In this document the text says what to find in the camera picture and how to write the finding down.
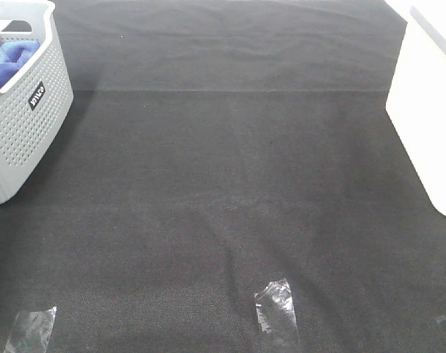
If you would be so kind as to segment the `blue microfibre towel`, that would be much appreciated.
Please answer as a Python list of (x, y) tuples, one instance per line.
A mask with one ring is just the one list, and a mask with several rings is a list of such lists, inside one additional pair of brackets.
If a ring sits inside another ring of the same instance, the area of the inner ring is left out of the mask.
[(0, 44), (0, 89), (32, 58), (40, 48), (37, 40), (14, 40)]

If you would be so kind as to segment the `black felt table mat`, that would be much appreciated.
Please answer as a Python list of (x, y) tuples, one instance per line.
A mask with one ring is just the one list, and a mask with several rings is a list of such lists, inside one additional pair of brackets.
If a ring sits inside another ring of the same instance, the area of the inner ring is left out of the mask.
[(446, 218), (385, 110), (383, 1), (58, 1), (74, 100), (0, 206), (0, 352), (258, 352), (292, 288), (302, 352), (446, 352)]

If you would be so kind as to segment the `clear tape strip middle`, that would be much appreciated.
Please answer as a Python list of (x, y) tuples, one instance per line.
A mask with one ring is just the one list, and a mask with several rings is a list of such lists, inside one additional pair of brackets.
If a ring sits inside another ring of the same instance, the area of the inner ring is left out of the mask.
[(262, 333), (282, 340), (298, 339), (292, 290), (286, 278), (269, 282), (253, 297)]

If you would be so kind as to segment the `grey perforated laundry basket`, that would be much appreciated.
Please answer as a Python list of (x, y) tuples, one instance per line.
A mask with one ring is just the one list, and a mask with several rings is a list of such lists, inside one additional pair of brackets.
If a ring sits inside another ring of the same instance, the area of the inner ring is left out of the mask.
[(0, 88), (0, 204), (34, 171), (57, 135), (73, 91), (52, 1), (0, 1), (0, 22), (24, 21), (27, 32), (0, 30), (0, 45), (38, 41), (39, 49)]

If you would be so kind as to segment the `white plastic storage bin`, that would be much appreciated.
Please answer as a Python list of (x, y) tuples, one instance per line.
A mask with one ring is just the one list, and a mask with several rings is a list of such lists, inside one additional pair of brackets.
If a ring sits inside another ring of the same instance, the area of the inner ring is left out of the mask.
[(386, 112), (430, 202), (446, 216), (446, 1), (412, 1)]

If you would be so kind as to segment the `clear tape strip left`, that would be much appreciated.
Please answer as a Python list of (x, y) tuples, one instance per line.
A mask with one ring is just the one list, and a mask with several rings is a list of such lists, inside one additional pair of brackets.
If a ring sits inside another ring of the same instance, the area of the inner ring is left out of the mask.
[(4, 353), (46, 353), (57, 316), (57, 307), (22, 311), (15, 317)]

